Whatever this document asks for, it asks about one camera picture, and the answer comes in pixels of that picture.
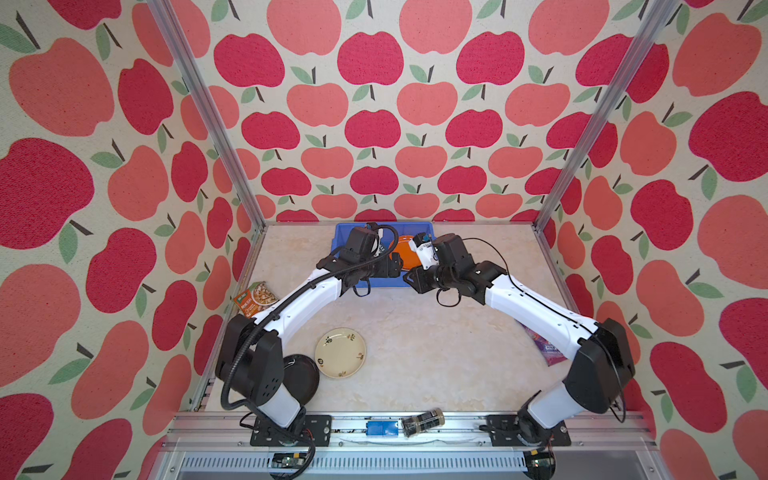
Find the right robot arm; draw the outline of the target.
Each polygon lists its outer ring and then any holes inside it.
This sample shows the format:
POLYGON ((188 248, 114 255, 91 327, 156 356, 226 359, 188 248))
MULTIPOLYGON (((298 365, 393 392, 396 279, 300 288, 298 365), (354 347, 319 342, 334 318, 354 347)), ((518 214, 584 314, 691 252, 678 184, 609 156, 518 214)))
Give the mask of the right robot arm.
POLYGON ((457 290, 463 298, 511 316, 571 361, 566 377, 523 408, 521 416, 552 429, 583 411, 607 412, 635 376, 627 331, 614 320, 598 322, 568 310, 522 285, 502 267, 484 261, 456 267, 418 267, 404 277, 418 293, 457 290))

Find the purple candy bag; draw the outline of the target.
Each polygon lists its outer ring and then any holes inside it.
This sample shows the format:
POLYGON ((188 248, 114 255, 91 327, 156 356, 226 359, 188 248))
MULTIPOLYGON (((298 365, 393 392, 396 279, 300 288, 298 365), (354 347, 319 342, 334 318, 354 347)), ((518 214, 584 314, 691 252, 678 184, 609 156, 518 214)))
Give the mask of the purple candy bag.
POLYGON ((535 333, 533 330, 529 329, 528 327, 525 327, 524 330, 527 333, 527 335, 533 340, 537 349, 539 350, 546 364, 549 367, 557 365, 567 360, 567 358, 544 337, 535 333))

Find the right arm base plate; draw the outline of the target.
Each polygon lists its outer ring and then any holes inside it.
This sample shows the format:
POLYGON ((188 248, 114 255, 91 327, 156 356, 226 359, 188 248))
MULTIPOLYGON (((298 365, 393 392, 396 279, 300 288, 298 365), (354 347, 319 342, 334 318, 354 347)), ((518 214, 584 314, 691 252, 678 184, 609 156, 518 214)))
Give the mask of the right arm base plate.
POLYGON ((519 420, 516 414, 488 415, 480 430, 489 435, 494 447, 544 448, 572 445, 568 429, 563 422, 546 429, 527 416, 519 420))

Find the black plate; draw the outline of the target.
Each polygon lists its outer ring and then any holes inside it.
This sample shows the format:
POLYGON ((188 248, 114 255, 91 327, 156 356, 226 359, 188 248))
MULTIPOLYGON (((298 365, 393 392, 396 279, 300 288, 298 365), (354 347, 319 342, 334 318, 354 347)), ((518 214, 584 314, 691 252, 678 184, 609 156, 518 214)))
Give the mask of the black plate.
POLYGON ((315 396, 320 371, 315 361, 303 354, 293 354, 283 358, 283 385, 302 405, 306 406, 315 396))

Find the cream floral plate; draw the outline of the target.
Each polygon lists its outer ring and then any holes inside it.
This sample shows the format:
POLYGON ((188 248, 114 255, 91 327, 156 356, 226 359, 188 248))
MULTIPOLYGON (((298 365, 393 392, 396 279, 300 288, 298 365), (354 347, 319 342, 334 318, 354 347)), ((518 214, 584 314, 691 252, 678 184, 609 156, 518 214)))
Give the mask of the cream floral plate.
POLYGON ((321 374, 331 379, 344 379, 363 367, 367 358, 367 344, 356 330, 336 328, 320 337, 314 357, 321 374))

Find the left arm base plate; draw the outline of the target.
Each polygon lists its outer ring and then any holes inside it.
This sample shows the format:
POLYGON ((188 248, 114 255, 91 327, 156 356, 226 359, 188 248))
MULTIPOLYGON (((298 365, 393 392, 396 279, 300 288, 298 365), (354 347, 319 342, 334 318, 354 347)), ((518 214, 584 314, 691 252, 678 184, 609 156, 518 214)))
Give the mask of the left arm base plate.
POLYGON ((271 419, 259 416, 251 427, 250 445, 254 447, 306 446, 327 447, 332 432, 331 415, 305 415, 288 427, 280 427, 271 419))

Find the left aluminium post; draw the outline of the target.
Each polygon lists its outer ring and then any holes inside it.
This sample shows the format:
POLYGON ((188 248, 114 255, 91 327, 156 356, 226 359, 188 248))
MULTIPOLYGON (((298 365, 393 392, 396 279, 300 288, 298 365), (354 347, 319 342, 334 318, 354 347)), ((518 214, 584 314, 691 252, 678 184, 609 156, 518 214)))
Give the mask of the left aluminium post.
POLYGON ((153 18, 158 25, 174 60, 181 72, 201 119, 209 133, 224 167, 233 182, 233 187, 244 205, 255 230, 263 234, 266 221, 249 186, 249 180, 233 146, 216 102, 198 68, 184 29, 181 26, 171 1, 150 0, 148 2, 153 18))

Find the orange plastic plate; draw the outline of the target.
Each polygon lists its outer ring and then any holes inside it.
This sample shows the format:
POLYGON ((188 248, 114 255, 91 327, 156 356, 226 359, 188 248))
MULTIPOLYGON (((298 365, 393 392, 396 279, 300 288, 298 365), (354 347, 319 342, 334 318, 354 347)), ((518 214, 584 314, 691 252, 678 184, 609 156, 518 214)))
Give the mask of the orange plastic plate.
POLYGON ((392 254, 397 254, 402 261, 402 272, 407 272, 421 266, 421 261, 418 255, 410 248, 410 242, 412 240, 412 235, 401 235, 395 242, 395 248, 392 254))

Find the aluminium post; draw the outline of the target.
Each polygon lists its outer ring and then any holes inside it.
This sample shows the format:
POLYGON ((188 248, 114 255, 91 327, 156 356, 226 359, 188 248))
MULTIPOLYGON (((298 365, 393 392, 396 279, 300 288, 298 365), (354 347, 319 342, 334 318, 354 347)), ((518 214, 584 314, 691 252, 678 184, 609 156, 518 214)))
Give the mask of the aluminium post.
POLYGON ((171 1, 150 0, 148 2, 153 18, 158 25, 174 60, 181 72, 201 119, 209 133, 224 167, 233 182, 233 187, 244 205, 255 230, 263 234, 266 221, 249 186, 249 180, 233 146, 216 102, 198 68, 184 29, 181 26, 171 1))
POLYGON ((678 1, 672 0, 659 0, 651 4, 626 54, 618 64, 615 75, 607 85, 605 94, 601 96, 597 103, 597 108, 592 113, 576 147, 568 154, 568 158, 557 181, 547 195, 533 223, 533 232, 535 234, 543 233, 556 208, 561 204, 562 198, 575 178, 577 170, 602 133, 610 119, 611 113, 627 93, 630 82, 634 79, 660 32, 665 28, 669 18, 673 15, 677 5, 678 1))

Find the blue small box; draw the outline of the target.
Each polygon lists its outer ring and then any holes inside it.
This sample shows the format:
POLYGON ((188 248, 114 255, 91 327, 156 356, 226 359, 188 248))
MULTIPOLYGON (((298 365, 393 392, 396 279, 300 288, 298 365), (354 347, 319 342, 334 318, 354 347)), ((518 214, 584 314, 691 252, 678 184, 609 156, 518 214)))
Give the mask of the blue small box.
POLYGON ((398 437, 397 421, 371 420, 366 423, 366 435, 372 437, 398 437))

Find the aluminium front rail frame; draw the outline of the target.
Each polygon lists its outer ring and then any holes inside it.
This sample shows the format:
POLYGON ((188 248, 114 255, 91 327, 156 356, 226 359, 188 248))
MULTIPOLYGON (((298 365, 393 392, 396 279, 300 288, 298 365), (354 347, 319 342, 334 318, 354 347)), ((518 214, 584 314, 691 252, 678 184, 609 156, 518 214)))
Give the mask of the aluminium front rail frame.
POLYGON ((564 422, 572 445, 494 447, 480 430, 488 415, 448 412, 442 427, 410 438, 366 435, 371 420, 401 421, 402 412, 322 412, 331 415, 327 447, 312 460, 303 446, 254 447, 239 413, 180 414, 172 422, 149 479, 669 479, 671 473, 642 416, 622 423, 609 415, 564 422), (305 453, 298 470, 270 467, 275 453, 305 453))

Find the blue plastic bin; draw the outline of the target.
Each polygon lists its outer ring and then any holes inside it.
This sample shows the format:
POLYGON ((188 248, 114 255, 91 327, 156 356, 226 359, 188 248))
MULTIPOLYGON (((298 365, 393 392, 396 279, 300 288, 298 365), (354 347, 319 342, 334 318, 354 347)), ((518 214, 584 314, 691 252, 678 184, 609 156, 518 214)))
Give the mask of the blue plastic bin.
MULTIPOLYGON (((346 244, 349 234, 354 227, 363 227, 364 225, 364 222, 338 223, 335 226, 335 235, 330 244, 331 251, 346 244)), ((397 230, 399 236, 415 236, 420 233, 428 233, 431 237, 435 237, 434 228, 431 222, 389 222, 389 225, 397 230)), ((402 280, 403 276, 404 273, 397 278, 371 278, 370 284, 372 288, 405 288, 407 287, 407 284, 402 280)))

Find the green orange snack packet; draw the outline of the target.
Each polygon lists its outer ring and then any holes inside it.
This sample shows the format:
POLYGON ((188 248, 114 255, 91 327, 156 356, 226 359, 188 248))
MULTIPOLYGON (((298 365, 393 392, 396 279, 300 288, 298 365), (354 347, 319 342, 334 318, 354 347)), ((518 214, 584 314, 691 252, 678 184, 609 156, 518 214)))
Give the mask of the green orange snack packet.
POLYGON ((263 281, 254 282, 234 298, 239 312, 248 318, 256 316, 277 301, 278 298, 263 281))

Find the black cylindrical part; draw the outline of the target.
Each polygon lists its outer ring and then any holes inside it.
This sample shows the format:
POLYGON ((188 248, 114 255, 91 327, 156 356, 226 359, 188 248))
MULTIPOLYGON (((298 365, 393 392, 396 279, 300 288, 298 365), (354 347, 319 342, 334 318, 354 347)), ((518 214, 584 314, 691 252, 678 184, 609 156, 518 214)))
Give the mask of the black cylindrical part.
POLYGON ((440 408, 435 408, 417 415, 406 416, 401 419, 402 432, 406 438, 437 429, 444 424, 445 417, 440 408))

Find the right aluminium post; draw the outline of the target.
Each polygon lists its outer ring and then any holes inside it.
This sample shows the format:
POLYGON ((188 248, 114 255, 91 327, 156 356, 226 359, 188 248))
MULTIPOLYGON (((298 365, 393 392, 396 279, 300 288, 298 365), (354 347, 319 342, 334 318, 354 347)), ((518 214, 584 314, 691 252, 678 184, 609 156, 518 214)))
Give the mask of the right aluminium post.
POLYGON ((634 79, 660 32, 665 28, 669 18, 673 15, 677 5, 678 1, 672 0, 659 0, 651 4, 626 54, 618 64, 615 75, 607 85, 605 94, 601 96, 597 103, 597 108, 592 113, 576 147, 568 154, 568 158, 557 181, 547 195, 533 223, 533 232, 535 234, 543 233, 556 208, 561 204, 562 198, 575 178, 577 170, 602 133, 610 119, 611 113, 627 93, 630 82, 634 79))

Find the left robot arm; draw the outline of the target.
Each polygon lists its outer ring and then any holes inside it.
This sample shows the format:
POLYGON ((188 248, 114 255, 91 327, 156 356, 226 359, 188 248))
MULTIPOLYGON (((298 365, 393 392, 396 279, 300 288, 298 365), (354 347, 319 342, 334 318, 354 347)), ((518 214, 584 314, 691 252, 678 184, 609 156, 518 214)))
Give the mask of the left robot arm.
POLYGON ((403 262, 397 253, 376 257, 333 254, 287 297, 252 317, 229 321, 216 361, 222 380, 220 405, 246 408, 294 434, 303 429, 305 400, 284 385, 283 343, 316 313, 363 280, 396 278, 403 262))

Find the green circuit board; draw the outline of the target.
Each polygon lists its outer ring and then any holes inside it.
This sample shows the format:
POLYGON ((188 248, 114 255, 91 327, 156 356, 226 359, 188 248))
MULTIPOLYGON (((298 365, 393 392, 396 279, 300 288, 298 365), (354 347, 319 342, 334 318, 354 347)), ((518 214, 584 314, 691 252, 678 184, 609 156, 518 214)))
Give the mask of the green circuit board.
POLYGON ((305 453, 275 453, 271 459, 270 467, 277 470, 298 470, 305 464, 305 453))

